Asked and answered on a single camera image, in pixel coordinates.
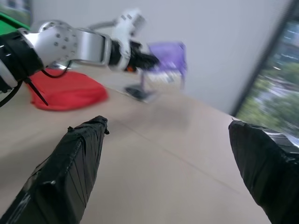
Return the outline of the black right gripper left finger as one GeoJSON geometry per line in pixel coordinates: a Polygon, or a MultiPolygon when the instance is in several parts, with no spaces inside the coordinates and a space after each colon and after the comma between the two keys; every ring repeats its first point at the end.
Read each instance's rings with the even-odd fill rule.
{"type": "Polygon", "coordinates": [[[67,133],[40,163],[6,212],[2,224],[78,224],[97,178],[108,120],[97,116],[67,133]]]}

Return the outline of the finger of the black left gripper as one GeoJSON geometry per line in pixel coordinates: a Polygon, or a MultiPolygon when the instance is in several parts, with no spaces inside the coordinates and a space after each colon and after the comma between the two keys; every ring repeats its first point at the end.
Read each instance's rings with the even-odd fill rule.
{"type": "Polygon", "coordinates": [[[150,70],[159,64],[159,59],[153,54],[146,54],[146,69],[150,70]]]}

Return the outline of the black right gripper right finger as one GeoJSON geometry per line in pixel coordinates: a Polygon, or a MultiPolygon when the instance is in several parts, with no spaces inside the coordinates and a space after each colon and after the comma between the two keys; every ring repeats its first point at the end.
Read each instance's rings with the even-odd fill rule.
{"type": "Polygon", "coordinates": [[[243,182],[273,224],[299,222],[299,140],[234,120],[229,139],[243,182]]]}

